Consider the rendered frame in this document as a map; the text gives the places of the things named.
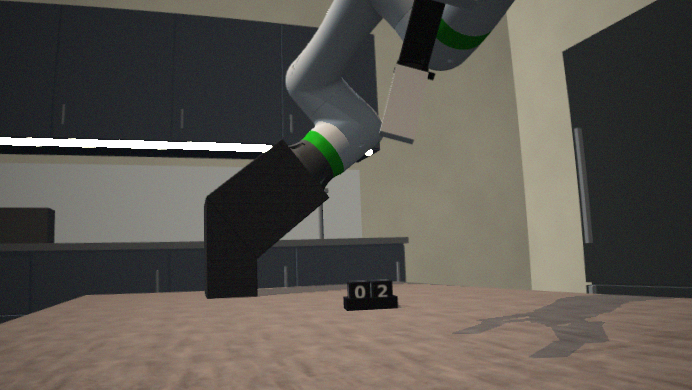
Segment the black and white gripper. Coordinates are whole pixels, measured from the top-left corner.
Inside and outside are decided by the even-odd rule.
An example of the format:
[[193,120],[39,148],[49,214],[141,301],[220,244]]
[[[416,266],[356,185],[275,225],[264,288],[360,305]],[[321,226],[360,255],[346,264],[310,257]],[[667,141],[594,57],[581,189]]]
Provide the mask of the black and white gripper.
[[435,76],[428,65],[445,4],[473,11],[476,2],[414,0],[379,136],[413,144],[427,78],[433,80]]

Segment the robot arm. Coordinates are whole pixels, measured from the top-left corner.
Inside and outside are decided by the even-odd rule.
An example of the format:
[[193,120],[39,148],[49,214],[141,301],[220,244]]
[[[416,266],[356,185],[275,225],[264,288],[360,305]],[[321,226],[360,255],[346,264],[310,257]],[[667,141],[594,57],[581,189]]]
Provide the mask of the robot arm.
[[[428,69],[446,71],[462,64],[514,1],[477,0],[473,11],[446,4]],[[315,124],[289,148],[323,190],[383,138],[379,116],[342,75],[382,17],[404,41],[413,2],[334,0],[320,28],[287,71],[288,93]]]

